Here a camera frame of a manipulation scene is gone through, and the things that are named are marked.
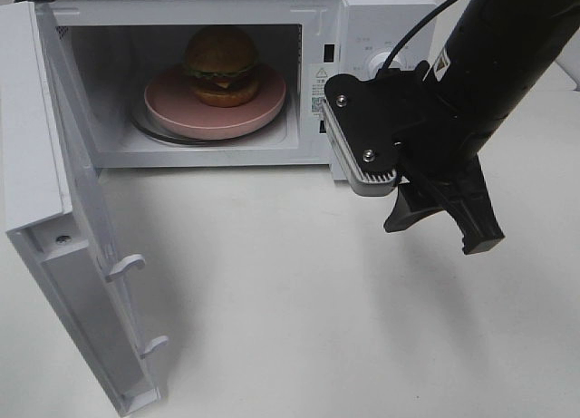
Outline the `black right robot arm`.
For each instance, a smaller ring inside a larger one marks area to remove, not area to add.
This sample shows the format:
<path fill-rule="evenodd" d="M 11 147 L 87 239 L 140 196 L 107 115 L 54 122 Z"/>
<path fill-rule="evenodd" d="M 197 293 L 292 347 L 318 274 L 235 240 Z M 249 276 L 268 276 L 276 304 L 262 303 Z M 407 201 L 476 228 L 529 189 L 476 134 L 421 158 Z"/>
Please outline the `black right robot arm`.
<path fill-rule="evenodd" d="M 387 231 L 445 211 L 462 232 L 466 254 L 488 251 L 503 239 L 479 150 L 578 27 L 579 0 L 470 0 L 423 72 L 421 121 L 394 134 L 405 182 Z"/>

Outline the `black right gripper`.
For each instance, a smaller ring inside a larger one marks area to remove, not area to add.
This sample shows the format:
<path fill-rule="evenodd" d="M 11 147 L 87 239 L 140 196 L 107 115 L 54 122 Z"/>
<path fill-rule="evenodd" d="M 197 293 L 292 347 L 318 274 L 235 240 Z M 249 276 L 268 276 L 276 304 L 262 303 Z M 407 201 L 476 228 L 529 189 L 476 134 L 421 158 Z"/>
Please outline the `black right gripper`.
<path fill-rule="evenodd" d="M 423 61 L 412 71 L 391 68 L 401 103 L 411 116 L 393 139 L 401 144 L 401 169 L 410 181 L 398 186 L 397 199 L 383 228 L 404 231 L 443 207 L 432 197 L 447 191 L 449 213 L 462 232 L 462 251 L 491 250 L 504 237 L 488 195 L 479 150 L 488 141 L 488 121 L 479 108 L 471 68 L 461 63 Z"/>

